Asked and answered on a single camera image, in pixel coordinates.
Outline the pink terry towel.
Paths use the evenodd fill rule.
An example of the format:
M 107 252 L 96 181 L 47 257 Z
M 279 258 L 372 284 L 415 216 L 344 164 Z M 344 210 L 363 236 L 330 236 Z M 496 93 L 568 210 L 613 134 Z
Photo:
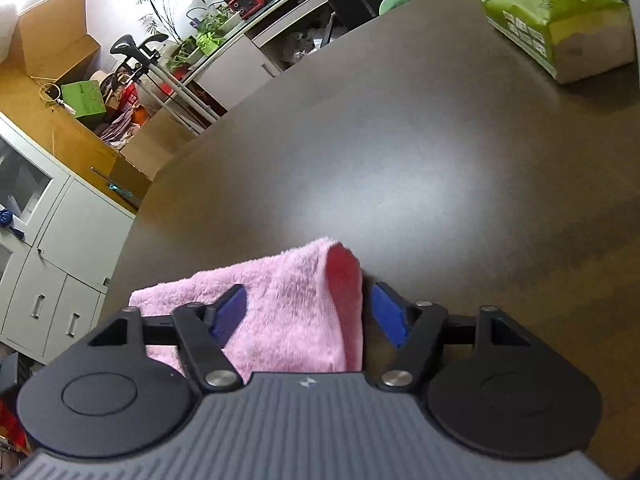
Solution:
M 235 284 L 246 290 L 246 315 L 224 354 L 243 379 L 255 372 L 360 370 L 360 263 L 332 238 L 139 289 L 128 304 L 144 316 L 168 315 L 188 302 L 211 304 Z

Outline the grey sideboard cabinet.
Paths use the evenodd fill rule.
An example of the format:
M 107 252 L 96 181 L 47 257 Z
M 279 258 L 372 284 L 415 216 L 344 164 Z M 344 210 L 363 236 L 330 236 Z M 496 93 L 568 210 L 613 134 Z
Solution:
M 239 24 L 186 77 L 225 110 L 320 48 L 328 0 L 276 0 Z

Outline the green cardboard box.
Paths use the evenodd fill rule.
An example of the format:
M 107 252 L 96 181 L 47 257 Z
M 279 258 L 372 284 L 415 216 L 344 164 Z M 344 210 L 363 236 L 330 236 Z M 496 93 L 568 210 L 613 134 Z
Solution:
M 64 103 L 75 110 L 75 118 L 89 129 L 96 128 L 106 113 L 100 85 L 95 80 L 62 84 Z

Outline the golf clubs bundle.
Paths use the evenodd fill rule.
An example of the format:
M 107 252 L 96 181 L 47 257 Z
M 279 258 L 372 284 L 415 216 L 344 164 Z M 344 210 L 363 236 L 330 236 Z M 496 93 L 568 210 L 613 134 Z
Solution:
M 126 82 L 136 82 L 139 88 L 173 120 L 199 136 L 220 116 L 202 101 L 186 84 L 160 64 L 160 51 L 152 44 L 163 44 L 168 36 L 158 32 L 137 44 L 131 35 L 118 38 L 111 46 L 111 55 L 122 56 L 119 67 L 126 68 Z

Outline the potted green plants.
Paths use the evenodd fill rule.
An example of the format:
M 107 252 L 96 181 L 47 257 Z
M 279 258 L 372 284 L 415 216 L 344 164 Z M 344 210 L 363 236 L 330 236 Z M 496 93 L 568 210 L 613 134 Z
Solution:
M 214 53 L 241 23 L 224 0 L 138 0 L 138 5 L 146 34 L 167 48 L 161 63 L 172 74 Z

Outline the large brown cardboard box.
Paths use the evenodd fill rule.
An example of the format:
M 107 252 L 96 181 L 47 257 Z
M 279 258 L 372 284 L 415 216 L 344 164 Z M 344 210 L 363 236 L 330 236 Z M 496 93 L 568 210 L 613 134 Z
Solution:
M 128 162 L 150 181 L 195 134 L 168 113 L 156 112 L 120 150 Z

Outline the red blender base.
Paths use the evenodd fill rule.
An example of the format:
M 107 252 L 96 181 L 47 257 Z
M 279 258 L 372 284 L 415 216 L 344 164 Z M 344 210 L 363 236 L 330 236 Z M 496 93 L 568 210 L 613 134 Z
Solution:
M 265 5 L 265 0 L 230 0 L 229 10 L 238 14 L 242 20 L 246 20 Z

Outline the green tissue box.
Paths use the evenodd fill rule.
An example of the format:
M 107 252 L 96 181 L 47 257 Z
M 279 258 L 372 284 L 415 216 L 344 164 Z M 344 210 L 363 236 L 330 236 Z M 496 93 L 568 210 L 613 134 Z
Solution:
M 570 84 L 634 62 L 623 0 L 480 0 L 489 24 L 556 82 Z

